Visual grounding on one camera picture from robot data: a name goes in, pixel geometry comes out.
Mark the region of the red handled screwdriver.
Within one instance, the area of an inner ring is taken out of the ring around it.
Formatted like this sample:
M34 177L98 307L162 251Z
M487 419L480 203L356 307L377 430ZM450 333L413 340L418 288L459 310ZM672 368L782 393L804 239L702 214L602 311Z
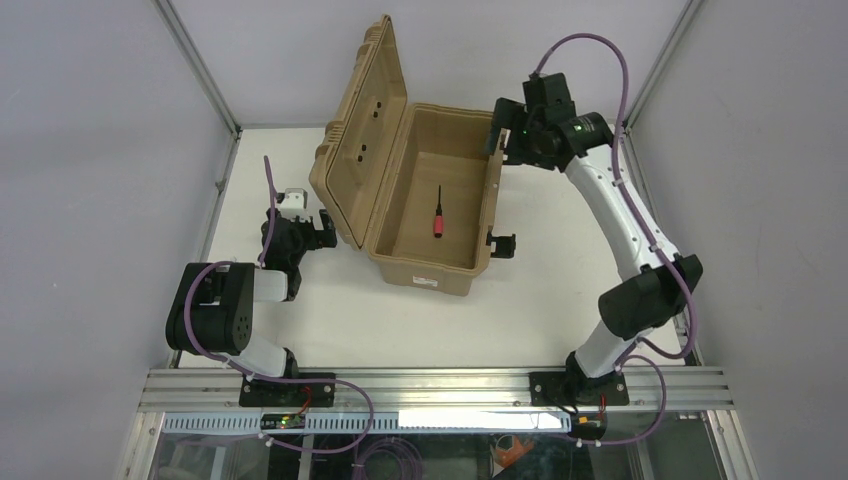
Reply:
M443 208L442 208L442 186L438 186L437 191L437 204L435 208L435 215L433 221L433 235L435 238L441 238L444 235L444 217L443 217Z

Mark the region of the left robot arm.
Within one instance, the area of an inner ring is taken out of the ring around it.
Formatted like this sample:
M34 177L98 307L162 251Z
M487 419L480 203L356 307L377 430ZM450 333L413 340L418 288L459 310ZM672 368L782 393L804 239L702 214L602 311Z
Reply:
M276 213L266 221L262 239L270 242L261 253L262 266L187 264L166 320L169 347L242 368L250 379L299 378L294 353L253 332L253 312L257 303L293 301L306 253L337 246L328 212L321 209L319 218L319 228L312 217Z

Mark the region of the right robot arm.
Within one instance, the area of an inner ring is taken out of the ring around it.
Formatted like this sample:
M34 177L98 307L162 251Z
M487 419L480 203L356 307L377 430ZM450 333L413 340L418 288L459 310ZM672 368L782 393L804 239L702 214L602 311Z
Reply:
M485 152L500 147L508 165L565 174L600 226L621 279L600 296L599 323L568 355L552 391L559 402L578 400L611 382L638 342L682 312L703 266L661 232L628 183L617 131L596 112L578 114L563 74L533 73L522 88L523 101L496 101Z

